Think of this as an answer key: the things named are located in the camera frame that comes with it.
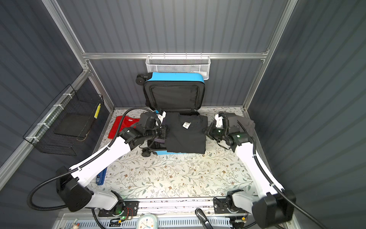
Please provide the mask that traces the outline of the black t-shirt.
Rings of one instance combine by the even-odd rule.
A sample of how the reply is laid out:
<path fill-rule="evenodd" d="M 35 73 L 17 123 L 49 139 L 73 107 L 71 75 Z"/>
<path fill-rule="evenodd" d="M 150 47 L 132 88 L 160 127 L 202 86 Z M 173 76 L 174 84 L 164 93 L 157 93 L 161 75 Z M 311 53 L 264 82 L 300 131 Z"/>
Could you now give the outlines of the black t-shirt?
<path fill-rule="evenodd" d="M 165 147 L 171 153 L 204 154 L 208 117 L 205 115 L 182 115 L 167 113 Z"/>

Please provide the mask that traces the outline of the blue hardshell suitcase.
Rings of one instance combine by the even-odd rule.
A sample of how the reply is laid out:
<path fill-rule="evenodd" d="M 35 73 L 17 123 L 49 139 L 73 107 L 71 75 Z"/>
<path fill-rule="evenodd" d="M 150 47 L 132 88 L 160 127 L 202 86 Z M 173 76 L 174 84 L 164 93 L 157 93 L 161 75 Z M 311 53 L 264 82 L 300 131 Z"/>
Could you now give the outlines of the blue hardshell suitcase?
<path fill-rule="evenodd" d="M 205 94 L 205 82 L 199 73 L 148 73 L 139 74 L 136 83 L 143 87 L 146 105 L 160 113 L 180 113 L 182 115 L 201 115 Z M 166 147 L 155 146 L 154 139 L 147 141 L 142 156 L 174 154 Z"/>

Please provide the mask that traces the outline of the purple trousers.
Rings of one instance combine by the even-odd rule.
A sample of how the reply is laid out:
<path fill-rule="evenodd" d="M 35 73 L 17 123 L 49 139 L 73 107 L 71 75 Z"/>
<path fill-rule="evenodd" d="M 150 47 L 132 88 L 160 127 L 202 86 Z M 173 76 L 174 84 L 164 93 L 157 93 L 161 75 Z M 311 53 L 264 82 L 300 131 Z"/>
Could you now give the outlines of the purple trousers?
<path fill-rule="evenodd" d="M 155 146 L 158 148 L 164 148 L 165 147 L 165 139 L 162 138 L 156 138 L 154 139 Z"/>

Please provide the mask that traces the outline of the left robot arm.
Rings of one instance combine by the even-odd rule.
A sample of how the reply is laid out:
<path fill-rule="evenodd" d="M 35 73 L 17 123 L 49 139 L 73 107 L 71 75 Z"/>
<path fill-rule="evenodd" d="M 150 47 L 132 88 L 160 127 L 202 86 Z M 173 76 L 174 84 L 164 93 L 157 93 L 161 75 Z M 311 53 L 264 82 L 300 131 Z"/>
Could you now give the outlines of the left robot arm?
<path fill-rule="evenodd" d="M 67 209 L 76 212 L 84 208 L 114 210 L 123 202 L 116 192 L 97 191 L 90 182 L 114 161 L 128 154 L 147 140 L 165 137 L 163 119 L 166 112 L 146 112 L 140 115 L 139 122 L 122 131 L 117 131 L 115 140 L 84 161 L 72 166 L 70 175 L 60 178 L 56 183 L 58 195 Z"/>

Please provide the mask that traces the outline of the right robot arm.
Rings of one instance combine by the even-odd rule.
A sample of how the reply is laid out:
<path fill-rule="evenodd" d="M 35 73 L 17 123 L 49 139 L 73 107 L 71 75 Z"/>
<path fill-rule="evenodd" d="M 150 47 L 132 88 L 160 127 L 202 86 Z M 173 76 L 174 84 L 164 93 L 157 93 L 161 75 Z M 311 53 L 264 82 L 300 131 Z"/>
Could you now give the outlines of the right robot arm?
<path fill-rule="evenodd" d="M 214 116 L 206 135 L 217 143 L 225 142 L 224 148 L 232 150 L 245 165 L 256 188 L 256 194 L 243 189 L 229 191 L 224 206 L 230 212 L 243 210 L 251 214 L 257 225 L 265 229 L 292 220 L 296 197 L 292 191 L 284 190 L 258 154 L 254 128 L 251 119 L 220 112 Z"/>

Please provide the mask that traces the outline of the grey folded towel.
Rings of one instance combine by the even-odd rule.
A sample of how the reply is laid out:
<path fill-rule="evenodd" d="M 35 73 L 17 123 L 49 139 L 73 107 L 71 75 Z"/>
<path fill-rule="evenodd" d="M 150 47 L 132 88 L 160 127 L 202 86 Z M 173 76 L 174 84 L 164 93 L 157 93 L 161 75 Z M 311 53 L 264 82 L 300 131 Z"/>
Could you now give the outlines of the grey folded towel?
<path fill-rule="evenodd" d="M 243 129 L 249 134 L 250 137 L 254 137 L 255 133 L 255 123 L 253 120 L 243 117 L 237 116 L 237 121 L 243 126 Z"/>

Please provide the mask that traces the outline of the yellow marker in basket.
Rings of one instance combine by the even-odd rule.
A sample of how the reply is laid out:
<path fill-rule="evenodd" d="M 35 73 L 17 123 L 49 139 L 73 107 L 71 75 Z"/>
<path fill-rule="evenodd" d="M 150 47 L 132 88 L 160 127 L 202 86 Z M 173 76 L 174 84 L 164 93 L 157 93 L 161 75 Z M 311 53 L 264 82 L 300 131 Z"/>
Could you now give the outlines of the yellow marker in basket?
<path fill-rule="evenodd" d="M 95 110 L 95 113 L 94 113 L 94 119 L 97 119 L 98 118 L 98 115 L 99 115 L 99 112 L 100 112 L 100 109 L 101 109 L 101 103 L 98 104 L 96 110 Z"/>

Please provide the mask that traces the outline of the blue flat object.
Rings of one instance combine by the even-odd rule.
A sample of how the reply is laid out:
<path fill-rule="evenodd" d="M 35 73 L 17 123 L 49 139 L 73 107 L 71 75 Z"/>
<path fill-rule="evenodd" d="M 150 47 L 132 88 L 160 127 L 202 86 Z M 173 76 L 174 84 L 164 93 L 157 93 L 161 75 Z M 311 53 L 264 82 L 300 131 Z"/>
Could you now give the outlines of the blue flat object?
<path fill-rule="evenodd" d="M 97 176 L 96 176 L 96 184 L 98 186 L 101 186 L 104 184 L 105 176 L 106 176 L 107 168 L 102 170 Z"/>

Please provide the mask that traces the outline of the small white clock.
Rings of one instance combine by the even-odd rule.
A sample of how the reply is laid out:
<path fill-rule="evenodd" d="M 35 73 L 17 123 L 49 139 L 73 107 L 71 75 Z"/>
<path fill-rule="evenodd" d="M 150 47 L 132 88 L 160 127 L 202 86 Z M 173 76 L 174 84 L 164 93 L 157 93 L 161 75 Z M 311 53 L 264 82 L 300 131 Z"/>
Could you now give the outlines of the small white clock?
<path fill-rule="evenodd" d="M 142 215 L 137 223 L 136 229 L 158 229 L 159 223 L 158 218 L 153 214 Z"/>

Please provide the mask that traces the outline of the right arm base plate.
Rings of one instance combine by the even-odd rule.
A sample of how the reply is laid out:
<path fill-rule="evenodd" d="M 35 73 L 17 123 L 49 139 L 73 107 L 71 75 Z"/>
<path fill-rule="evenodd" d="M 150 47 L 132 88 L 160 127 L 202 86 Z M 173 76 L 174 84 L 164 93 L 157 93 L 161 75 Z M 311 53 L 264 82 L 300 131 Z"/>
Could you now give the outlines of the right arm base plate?
<path fill-rule="evenodd" d="M 244 202 L 241 207 L 234 204 L 231 199 L 227 198 L 213 198 L 213 208 L 215 214 L 248 214 L 252 212 L 253 204 Z"/>

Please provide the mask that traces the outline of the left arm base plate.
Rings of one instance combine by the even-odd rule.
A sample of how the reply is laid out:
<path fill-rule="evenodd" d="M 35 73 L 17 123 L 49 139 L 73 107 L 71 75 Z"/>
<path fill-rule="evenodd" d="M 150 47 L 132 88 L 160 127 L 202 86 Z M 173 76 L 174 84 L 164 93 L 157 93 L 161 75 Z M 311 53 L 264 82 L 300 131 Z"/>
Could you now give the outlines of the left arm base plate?
<path fill-rule="evenodd" d="M 98 217 L 127 217 L 136 216 L 139 209 L 139 201 L 118 202 L 111 210 L 100 210 Z"/>

